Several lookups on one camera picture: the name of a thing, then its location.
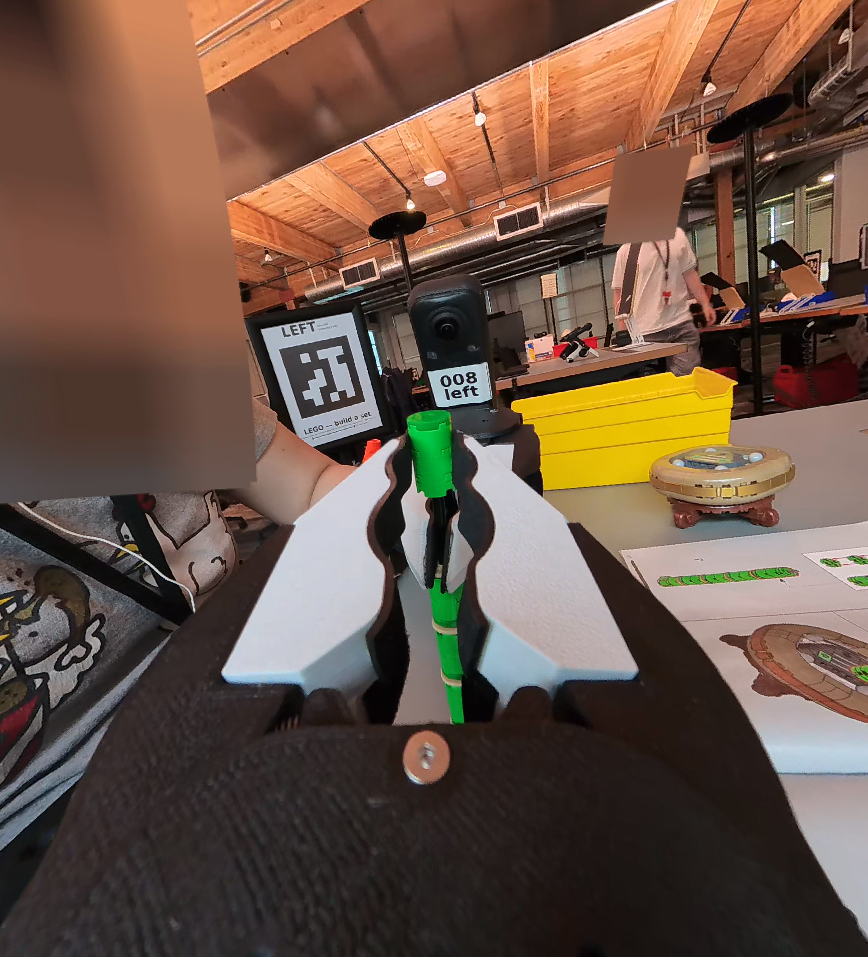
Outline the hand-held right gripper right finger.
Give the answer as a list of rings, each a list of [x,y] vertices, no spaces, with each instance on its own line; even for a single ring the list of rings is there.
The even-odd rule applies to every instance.
[[[473,555],[458,641],[464,718],[489,721],[523,687],[631,680],[639,668],[570,526],[541,495],[467,446],[459,530]]]

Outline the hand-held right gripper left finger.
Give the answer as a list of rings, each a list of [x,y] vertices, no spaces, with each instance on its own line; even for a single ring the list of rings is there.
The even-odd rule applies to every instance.
[[[392,440],[297,520],[222,669],[227,682],[332,689],[369,723],[393,723],[409,651],[392,556],[411,484],[411,451]]]

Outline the black axle rod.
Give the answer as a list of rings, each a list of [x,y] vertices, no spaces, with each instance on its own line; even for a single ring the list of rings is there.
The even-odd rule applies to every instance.
[[[446,592],[450,555],[450,523],[457,511],[456,495],[448,490],[442,497],[427,498],[428,532],[425,551],[425,588]]]

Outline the green cylinder brick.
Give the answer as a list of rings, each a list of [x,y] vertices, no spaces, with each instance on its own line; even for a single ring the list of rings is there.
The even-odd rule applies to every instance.
[[[406,419],[417,490],[429,499],[454,490],[451,414],[443,410],[413,413]]]

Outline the green stalk with tan rings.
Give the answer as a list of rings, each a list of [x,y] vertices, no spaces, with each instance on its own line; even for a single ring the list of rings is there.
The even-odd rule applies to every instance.
[[[464,724],[463,681],[464,670],[458,641],[458,616],[463,586],[449,592],[438,574],[429,590],[432,626],[440,657],[440,676],[452,724]]]

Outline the black monitor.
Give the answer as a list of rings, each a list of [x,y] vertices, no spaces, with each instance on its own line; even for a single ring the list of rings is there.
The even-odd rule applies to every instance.
[[[522,311],[489,314],[488,340],[500,348],[512,349],[518,355],[524,353],[526,331]]]

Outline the black pole stand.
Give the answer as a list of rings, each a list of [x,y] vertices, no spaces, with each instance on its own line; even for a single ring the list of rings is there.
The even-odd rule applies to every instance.
[[[414,279],[409,264],[405,237],[417,233],[427,224],[427,216],[418,209],[404,209],[387,213],[374,220],[368,228],[368,234],[375,240],[396,240],[401,252],[404,281],[408,294],[413,290]]]
[[[742,141],[743,170],[745,177],[744,216],[747,242],[747,284],[751,336],[751,417],[761,415],[764,410],[754,133],[780,118],[789,109],[792,102],[792,95],[786,93],[774,94],[751,102],[730,113],[722,121],[713,126],[707,137],[710,145],[722,145],[735,139]]]

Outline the framed marker sign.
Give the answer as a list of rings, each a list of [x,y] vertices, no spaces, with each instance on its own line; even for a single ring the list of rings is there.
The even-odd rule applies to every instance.
[[[328,451],[390,434],[359,305],[271,309],[246,327],[279,423],[309,446]]]

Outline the grey background table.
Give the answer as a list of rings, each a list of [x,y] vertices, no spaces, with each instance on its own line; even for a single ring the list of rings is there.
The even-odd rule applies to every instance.
[[[682,343],[646,343],[626,350],[605,348],[585,358],[548,358],[529,364],[521,374],[500,377],[495,386],[498,390],[524,389],[563,378],[572,378],[590,373],[606,372],[609,369],[660,363],[665,365],[671,356],[687,351]]]

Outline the yellow plastic bin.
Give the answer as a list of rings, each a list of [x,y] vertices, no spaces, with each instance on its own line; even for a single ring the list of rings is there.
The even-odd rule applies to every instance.
[[[682,449],[728,442],[733,379],[703,367],[512,402],[533,425],[545,490],[646,482]]]

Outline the building instruction booklet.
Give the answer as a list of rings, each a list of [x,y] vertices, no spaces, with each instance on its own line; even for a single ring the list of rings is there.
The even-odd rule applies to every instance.
[[[868,774],[868,521],[625,549],[781,774]]]

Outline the tan round brick pot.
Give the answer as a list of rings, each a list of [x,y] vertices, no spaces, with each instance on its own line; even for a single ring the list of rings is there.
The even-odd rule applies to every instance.
[[[786,452],[770,447],[694,447],[654,461],[650,484],[671,505],[679,529],[703,516],[739,515],[751,524],[778,524],[775,494],[790,485],[796,466]]]

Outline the person's grey printed shirt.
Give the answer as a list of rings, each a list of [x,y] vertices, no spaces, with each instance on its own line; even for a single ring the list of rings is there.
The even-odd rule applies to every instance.
[[[132,518],[110,497],[38,500],[37,530],[101,561],[120,585],[164,597],[173,587],[138,558],[145,518],[165,570],[197,602],[237,567],[212,490],[140,493]],[[81,775],[113,711],[173,628],[89,573],[0,528],[0,826]]]

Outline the long wooden background table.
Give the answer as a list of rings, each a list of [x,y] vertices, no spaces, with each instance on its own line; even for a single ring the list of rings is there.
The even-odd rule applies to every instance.
[[[791,330],[795,323],[807,323],[813,319],[868,316],[868,304],[857,303],[844,305],[844,302],[845,301],[835,301],[834,303],[820,305],[815,308],[803,308],[768,316],[762,315],[759,321],[759,328],[762,334],[773,331],[785,332],[788,329]],[[744,320],[733,323],[720,323],[702,328],[700,329],[700,333],[703,336],[719,333],[750,336],[751,322]]]

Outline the silver ventilation duct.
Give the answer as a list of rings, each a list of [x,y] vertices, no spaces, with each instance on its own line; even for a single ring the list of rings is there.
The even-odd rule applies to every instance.
[[[609,196],[610,186],[604,185],[557,200],[549,208],[536,203],[534,208],[539,215],[539,224],[529,229],[500,236],[493,225],[484,225],[432,245],[410,250],[406,260],[411,277],[414,279],[420,273],[457,264],[472,257],[482,257],[500,250],[506,252],[523,240],[535,240],[583,222],[598,211],[606,209]],[[346,293],[373,289],[403,279],[402,259],[400,255],[396,255],[378,260],[377,275],[373,279],[357,282],[352,289],[344,287],[341,279],[334,279],[308,286],[303,296],[310,303],[323,303]]]

